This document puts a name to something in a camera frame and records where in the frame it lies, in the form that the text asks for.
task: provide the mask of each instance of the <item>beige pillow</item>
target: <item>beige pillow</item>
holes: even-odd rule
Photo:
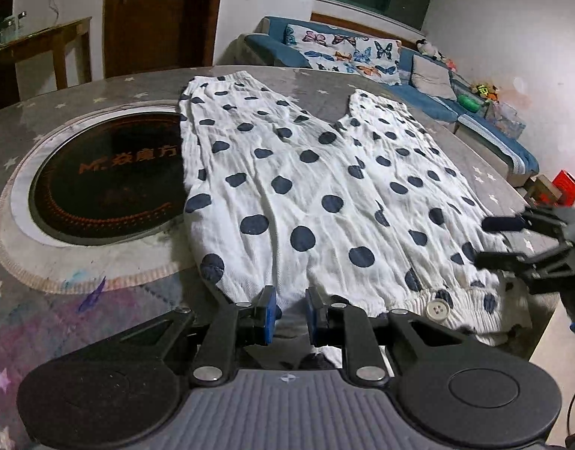
[[[438,96],[456,101],[450,86],[448,69],[431,62],[420,55],[412,57],[412,85],[429,96]]]

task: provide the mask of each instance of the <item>sofa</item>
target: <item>sofa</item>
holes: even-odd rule
[[[342,34],[361,37],[363,34],[324,25],[316,22],[306,22],[289,18],[266,16],[258,25],[255,33],[240,36],[236,43],[235,64],[252,64],[263,66],[283,66],[290,68],[310,68],[307,59],[295,48],[284,44],[284,35],[287,25],[307,27],[318,33]],[[523,186],[526,180],[538,174],[539,165],[536,158],[514,138],[506,136],[491,122],[480,114],[472,113],[463,108],[458,102],[435,98],[423,94],[410,84],[413,56],[421,54],[415,50],[403,47],[400,51],[399,75],[402,85],[383,84],[394,96],[406,104],[422,110],[431,118],[455,123],[455,132],[461,130],[459,135],[467,135],[462,139],[476,150],[490,164],[494,165],[508,182],[514,187]],[[450,73],[452,88],[457,94],[471,95],[469,87]],[[505,165],[496,167],[494,158]]]

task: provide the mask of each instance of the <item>black cable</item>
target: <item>black cable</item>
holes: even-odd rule
[[[567,436],[571,435],[571,429],[569,427],[569,422],[571,420],[571,410],[573,408],[573,403],[575,402],[575,393],[571,398],[571,402],[569,403],[569,408],[567,409]]]

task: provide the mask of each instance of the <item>purple stain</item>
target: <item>purple stain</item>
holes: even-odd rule
[[[98,298],[102,291],[104,290],[104,285],[106,284],[106,277],[102,279],[102,282],[99,286],[91,293],[87,295],[87,297],[83,300],[83,302],[77,308],[78,313],[82,313],[87,311],[89,308],[93,308],[93,306],[98,302]]]

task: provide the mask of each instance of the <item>blue sofa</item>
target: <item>blue sofa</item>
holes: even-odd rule
[[[243,37],[243,45],[247,49],[245,54],[252,56],[237,64],[259,64],[266,66],[285,66],[290,68],[310,68],[306,58],[296,49],[284,44],[286,26],[299,25],[319,33],[339,33],[350,36],[363,36],[360,33],[345,30],[315,22],[305,22],[289,18],[267,16],[256,29],[257,33]],[[402,48],[400,53],[399,74],[402,85],[383,85],[393,95],[405,103],[421,109],[426,115],[435,120],[464,125],[471,131],[473,138],[482,146],[489,149],[509,168],[507,180],[513,186],[521,186],[530,176],[539,172],[536,158],[519,142],[502,133],[493,124],[481,115],[471,113],[454,100],[435,98],[423,94],[410,84],[413,56],[421,54],[408,48]],[[470,89],[462,82],[454,79],[451,73],[451,84],[455,94],[467,93]]]

